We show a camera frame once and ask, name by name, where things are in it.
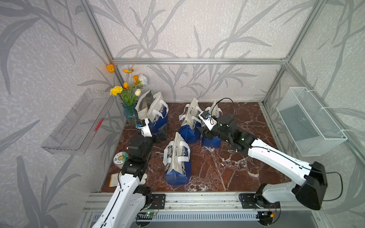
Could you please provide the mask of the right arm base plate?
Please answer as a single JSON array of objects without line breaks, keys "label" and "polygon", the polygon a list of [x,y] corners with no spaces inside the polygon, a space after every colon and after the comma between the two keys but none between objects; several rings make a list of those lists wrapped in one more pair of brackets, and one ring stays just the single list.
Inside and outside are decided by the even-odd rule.
[{"label": "right arm base plate", "polygon": [[258,209],[262,211],[276,211],[281,209],[279,202],[270,203],[258,193],[240,193],[239,200],[243,209]]}]

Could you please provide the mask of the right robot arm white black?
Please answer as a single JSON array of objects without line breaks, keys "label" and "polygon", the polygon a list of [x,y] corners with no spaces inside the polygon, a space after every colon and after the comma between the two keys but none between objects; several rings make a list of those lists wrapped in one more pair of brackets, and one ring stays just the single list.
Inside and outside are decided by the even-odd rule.
[{"label": "right robot arm white black", "polygon": [[217,137],[236,152],[260,160],[291,179],[291,182],[282,184],[262,184],[253,197],[257,206],[263,208],[270,203],[299,202],[311,210],[321,209],[328,187],[324,165],[295,159],[269,146],[255,135],[240,129],[232,116],[215,117],[203,111],[199,118],[204,123],[199,128],[204,137]]}]

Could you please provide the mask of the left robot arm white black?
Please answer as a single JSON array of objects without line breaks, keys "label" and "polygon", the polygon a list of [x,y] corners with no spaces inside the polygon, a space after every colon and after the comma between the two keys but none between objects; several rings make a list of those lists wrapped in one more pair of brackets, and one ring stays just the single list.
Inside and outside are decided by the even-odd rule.
[{"label": "left robot arm white black", "polygon": [[151,188],[141,185],[153,146],[167,140],[167,124],[148,137],[148,125],[130,138],[129,157],[118,173],[118,185],[94,228],[129,228],[138,213],[152,203]]}]

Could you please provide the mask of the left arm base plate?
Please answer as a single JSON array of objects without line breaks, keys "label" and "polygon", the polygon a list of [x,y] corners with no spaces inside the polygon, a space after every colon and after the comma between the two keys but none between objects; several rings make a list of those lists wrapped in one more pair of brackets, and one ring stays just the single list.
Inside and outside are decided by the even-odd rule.
[{"label": "left arm base plate", "polygon": [[144,210],[162,210],[165,207],[166,194],[155,194],[147,196]]}]

